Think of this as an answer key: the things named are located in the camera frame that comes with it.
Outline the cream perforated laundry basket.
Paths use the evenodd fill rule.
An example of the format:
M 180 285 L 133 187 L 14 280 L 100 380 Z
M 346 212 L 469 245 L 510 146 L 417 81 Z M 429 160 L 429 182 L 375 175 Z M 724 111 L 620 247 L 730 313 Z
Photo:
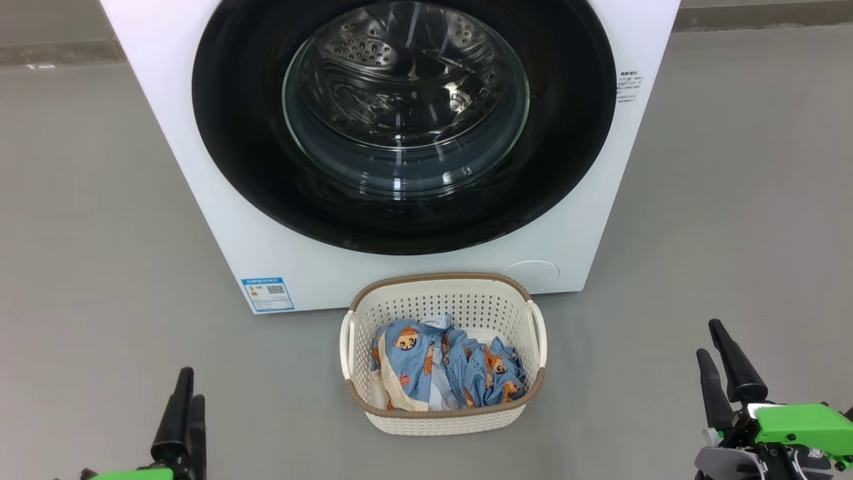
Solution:
M 500 337 L 518 353 L 526 371 L 525 394 L 500 406 L 442 412 L 387 410 L 376 385 L 371 343 L 378 328 L 397 319 L 448 313 L 469 337 L 490 343 Z M 453 271 L 391 277 L 371 283 L 348 307 L 339 331 L 339 361 L 347 390 L 368 420 L 393 435 L 461 435 L 515 422 L 541 391 L 548 339 L 540 308 L 511 277 L 484 271 Z

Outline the black round glass washer door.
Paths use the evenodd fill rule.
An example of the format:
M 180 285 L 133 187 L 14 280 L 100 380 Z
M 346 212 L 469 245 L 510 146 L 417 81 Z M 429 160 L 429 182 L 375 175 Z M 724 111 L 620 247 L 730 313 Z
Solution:
M 351 9 L 406 0 L 222 0 L 193 73 L 196 123 L 223 176 L 265 215 L 339 248 L 426 255 L 490 242 L 560 203 L 588 173 L 612 127 L 616 66 L 587 0 L 412 0 L 460 10 L 514 49 L 530 111 L 504 161 L 447 195 L 393 199 L 345 187 L 289 133 L 281 87 L 318 28 Z

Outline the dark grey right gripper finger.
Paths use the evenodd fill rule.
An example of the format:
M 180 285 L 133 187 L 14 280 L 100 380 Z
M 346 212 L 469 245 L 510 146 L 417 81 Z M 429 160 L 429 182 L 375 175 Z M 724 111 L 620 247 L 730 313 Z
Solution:
M 729 402 L 740 402 L 743 405 L 765 402 L 768 397 L 768 387 L 741 349 L 740 344 L 733 340 L 721 320 L 711 319 L 708 327 L 727 377 L 726 393 Z
M 735 414 L 722 388 L 715 362 L 705 349 L 696 351 L 696 359 L 700 368 L 700 388 L 707 425 L 717 431 L 729 429 L 733 425 Z

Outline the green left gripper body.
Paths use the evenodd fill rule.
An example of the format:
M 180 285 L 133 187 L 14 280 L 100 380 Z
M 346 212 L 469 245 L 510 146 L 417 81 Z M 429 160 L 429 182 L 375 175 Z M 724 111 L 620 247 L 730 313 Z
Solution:
M 144 467 L 137 470 L 97 473 L 83 469 L 80 480 L 175 480 L 175 472 L 168 467 Z

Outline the stainless steel washing machine drum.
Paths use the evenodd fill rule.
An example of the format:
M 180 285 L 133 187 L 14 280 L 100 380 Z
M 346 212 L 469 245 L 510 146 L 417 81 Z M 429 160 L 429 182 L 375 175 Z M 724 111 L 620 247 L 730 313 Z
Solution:
M 520 139 L 530 87 L 490 25 L 435 3 L 375 3 L 318 28 L 281 87 L 287 129 L 345 187 L 447 195 L 496 169 Z

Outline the round white filter cover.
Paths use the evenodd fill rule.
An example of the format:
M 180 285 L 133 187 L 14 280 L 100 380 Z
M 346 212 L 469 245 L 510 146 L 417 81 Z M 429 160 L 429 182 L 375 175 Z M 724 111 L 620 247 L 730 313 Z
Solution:
M 530 294 L 546 293 L 560 277 L 557 265 L 541 259 L 530 259 L 509 265 L 500 271 L 500 274 L 512 277 L 516 282 L 523 285 Z

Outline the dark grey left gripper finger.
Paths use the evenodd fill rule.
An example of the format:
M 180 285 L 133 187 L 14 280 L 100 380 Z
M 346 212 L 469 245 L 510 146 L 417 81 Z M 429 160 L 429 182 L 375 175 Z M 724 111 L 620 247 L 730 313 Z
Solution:
M 207 480 L 206 427 L 205 396 L 195 395 L 189 402 L 184 440 L 186 453 L 175 465 L 175 480 Z
M 151 456 L 154 462 L 174 464 L 189 456 L 188 424 L 190 404 L 194 398 L 194 370 L 184 367 L 153 438 Z

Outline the blue energy label sticker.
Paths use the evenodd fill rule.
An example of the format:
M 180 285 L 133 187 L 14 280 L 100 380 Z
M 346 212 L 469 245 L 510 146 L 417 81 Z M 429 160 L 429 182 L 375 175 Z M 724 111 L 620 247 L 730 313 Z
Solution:
M 282 277 L 241 279 L 247 301 L 255 314 L 293 312 L 295 304 Z

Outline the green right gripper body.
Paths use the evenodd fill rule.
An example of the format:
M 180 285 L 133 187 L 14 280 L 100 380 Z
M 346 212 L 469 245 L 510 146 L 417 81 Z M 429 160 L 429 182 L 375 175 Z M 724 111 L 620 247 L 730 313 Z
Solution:
M 703 431 L 703 480 L 835 480 L 853 474 L 853 408 L 753 403 Z

